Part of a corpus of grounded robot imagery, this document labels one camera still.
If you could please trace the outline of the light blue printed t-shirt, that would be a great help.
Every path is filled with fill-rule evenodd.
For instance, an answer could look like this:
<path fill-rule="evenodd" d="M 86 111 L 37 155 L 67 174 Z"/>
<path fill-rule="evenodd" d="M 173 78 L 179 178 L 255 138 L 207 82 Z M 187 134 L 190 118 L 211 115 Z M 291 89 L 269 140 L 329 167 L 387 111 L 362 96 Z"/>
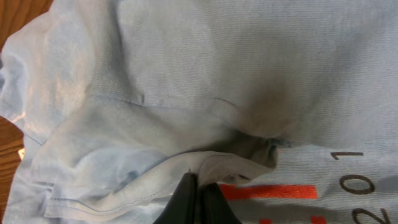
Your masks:
<path fill-rule="evenodd" d="M 4 223 L 397 222 L 396 1 L 54 1 L 1 50 Z"/>

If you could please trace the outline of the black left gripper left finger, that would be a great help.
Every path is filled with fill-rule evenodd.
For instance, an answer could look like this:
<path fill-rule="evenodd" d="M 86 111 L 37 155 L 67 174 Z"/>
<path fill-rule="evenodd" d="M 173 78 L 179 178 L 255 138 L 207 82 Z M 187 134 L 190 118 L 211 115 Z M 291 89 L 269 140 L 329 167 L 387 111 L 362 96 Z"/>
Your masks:
<path fill-rule="evenodd" d="M 193 224 L 196 194 L 197 176 L 185 173 L 154 224 Z"/>

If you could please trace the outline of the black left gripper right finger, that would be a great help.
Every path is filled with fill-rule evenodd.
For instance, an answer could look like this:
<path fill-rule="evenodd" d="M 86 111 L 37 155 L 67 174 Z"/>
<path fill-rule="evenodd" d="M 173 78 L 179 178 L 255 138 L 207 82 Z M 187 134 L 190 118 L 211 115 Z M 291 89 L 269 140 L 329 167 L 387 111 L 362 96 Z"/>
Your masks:
<path fill-rule="evenodd" d="M 201 189 L 200 215 L 202 224 L 242 224 L 216 183 Z"/>

